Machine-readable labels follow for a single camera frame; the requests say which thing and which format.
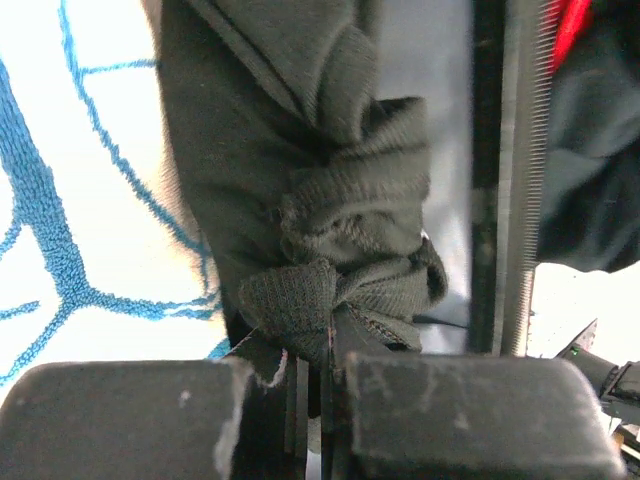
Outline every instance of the blue pattern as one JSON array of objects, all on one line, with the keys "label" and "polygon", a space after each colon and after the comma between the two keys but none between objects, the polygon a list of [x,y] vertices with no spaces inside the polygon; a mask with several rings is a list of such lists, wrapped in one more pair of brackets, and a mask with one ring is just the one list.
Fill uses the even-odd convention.
[{"label": "blue pattern", "polygon": [[[176,222],[173,216],[160,205],[152,193],[143,185],[133,168],[122,157],[118,145],[102,125],[95,101],[87,93],[84,80],[87,75],[123,68],[154,67],[152,60],[115,64],[107,67],[81,68],[78,65],[71,24],[67,14],[66,0],[59,8],[60,28],[67,67],[72,75],[76,93],[86,105],[89,120],[98,134],[102,146],[110,153],[113,165],[128,180],[137,198],[152,214],[169,228],[174,237],[201,258],[201,274],[205,291],[208,290],[206,262],[211,253],[206,249],[204,237],[200,234],[193,240]],[[0,161],[8,175],[14,194],[13,220],[6,233],[0,237],[0,260],[4,253],[15,244],[22,226],[31,227],[42,252],[45,268],[51,275],[60,307],[51,322],[38,338],[13,362],[7,372],[0,372],[0,387],[15,378],[47,346],[51,338],[71,314],[84,307],[95,306],[114,313],[123,313],[151,321],[168,317],[182,317],[207,320],[221,310],[219,294],[196,298],[190,302],[152,302],[147,300],[118,297],[92,287],[86,277],[84,263],[71,231],[67,225],[62,201],[58,197],[53,171],[46,166],[31,138],[25,119],[11,89],[9,72],[0,59]],[[218,300],[213,308],[198,310],[194,307],[206,306]],[[38,302],[0,311],[0,320],[35,311]],[[229,351],[228,340],[223,340],[209,355],[218,358]]]}]

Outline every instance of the white fabric with blue pattern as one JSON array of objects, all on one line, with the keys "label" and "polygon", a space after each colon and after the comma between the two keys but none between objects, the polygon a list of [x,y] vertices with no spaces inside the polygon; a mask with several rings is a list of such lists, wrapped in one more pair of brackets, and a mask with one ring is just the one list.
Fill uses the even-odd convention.
[{"label": "white fabric with blue pattern", "polygon": [[0,404],[49,362],[216,358],[139,0],[0,0]]}]

